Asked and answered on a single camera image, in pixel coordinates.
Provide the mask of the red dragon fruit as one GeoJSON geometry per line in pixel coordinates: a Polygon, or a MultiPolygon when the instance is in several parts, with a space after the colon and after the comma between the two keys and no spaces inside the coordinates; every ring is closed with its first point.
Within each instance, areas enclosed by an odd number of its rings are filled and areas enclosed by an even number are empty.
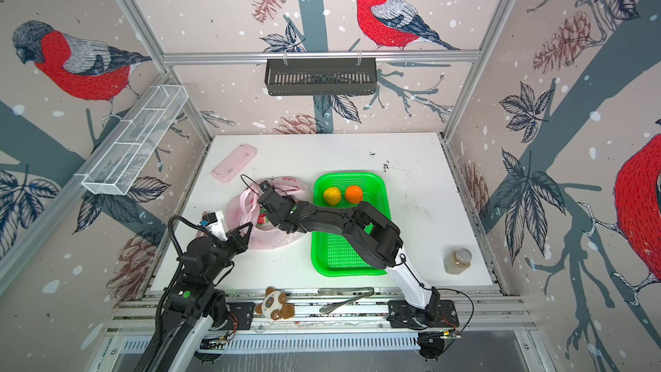
{"type": "Polygon", "coordinates": [[[270,229],[273,227],[273,225],[271,224],[269,218],[265,213],[261,213],[258,216],[258,221],[256,222],[256,226],[260,229],[270,229]]]}

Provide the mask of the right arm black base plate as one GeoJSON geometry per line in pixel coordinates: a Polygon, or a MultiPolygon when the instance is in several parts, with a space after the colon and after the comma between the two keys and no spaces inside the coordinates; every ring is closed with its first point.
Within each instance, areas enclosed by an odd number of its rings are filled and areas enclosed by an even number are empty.
{"type": "Polygon", "coordinates": [[[428,328],[458,329],[460,322],[454,302],[440,300],[434,318],[430,318],[423,309],[415,308],[406,301],[387,303],[387,321],[393,329],[423,331],[428,328]]]}

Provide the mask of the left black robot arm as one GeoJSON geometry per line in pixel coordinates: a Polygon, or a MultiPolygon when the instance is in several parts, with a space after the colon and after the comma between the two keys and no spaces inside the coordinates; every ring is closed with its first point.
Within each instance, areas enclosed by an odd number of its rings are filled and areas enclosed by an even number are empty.
{"type": "Polygon", "coordinates": [[[247,251],[252,229],[251,222],[236,227],[225,241],[206,232],[177,250],[177,270],[159,300],[155,332],[136,371],[184,371],[209,332],[250,329],[256,304],[229,303],[217,286],[247,251]]]}

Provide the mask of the orange fruit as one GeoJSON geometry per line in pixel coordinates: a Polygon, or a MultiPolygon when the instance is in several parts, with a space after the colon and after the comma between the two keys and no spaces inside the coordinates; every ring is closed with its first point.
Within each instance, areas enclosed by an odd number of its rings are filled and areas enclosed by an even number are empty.
{"type": "Polygon", "coordinates": [[[344,192],[344,199],[348,203],[358,204],[363,201],[363,190],[357,185],[351,185],[344,192]]]}

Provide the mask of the pink plastic bag with fruit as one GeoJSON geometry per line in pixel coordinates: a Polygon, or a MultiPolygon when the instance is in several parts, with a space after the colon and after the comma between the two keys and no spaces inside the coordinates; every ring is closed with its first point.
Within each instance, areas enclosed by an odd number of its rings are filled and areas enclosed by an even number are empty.
{"type": "MultiPolygon", "coordinates": [[[[289,195],[297,201],[311,200],[310,189],[299,179],[274,177],[267,179],[267,182],[282,196],[289,195]]],[[[251,250],[275,250],[302,239],[305,236],[302,232],[287,234],[273,224],[266,214],[266,208],[258,203],[258,197],[262,193],[258,184],[251,183],[251,187],[232,198],[224,211],[227,227],[239,227],[251,222],[253,224],[249,241],[251,250]]]]}

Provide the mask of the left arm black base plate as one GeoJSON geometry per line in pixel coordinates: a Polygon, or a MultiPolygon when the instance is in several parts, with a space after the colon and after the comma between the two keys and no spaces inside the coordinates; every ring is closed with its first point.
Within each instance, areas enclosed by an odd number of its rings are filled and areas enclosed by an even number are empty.
{"type": "Polygon", "coordinates": [[[250,330],[255,306],[254,302],[229,302],[227,304],[228,317],[221,329],[229,332],[250,330]]]}

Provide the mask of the yellow fruit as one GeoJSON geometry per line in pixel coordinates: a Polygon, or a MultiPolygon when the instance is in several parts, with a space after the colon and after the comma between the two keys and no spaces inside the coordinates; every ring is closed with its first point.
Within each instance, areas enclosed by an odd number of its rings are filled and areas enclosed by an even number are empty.
{"type": "Polygon", "coordinates": [[[339,188],[329,187],[323,193],[323,199],[329,206],[336,206],[342,201],[343,195],[339,188]]]}

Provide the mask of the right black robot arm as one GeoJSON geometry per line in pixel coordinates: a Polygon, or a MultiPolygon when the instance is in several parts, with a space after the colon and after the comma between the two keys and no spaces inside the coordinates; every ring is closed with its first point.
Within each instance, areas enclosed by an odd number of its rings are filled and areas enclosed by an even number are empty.
{"type": "Polygon", "coordinates": [[[365,263],[394,279],[414,314],[435,320],[438,290],[425,284],[409,260],[399,228],[375,206],[362,201],[353,208],[326,208],[284,196],[267,181],[258,187],[258,203],[274,226],[287,234],[322,232],[344,238],[365,263]]]}

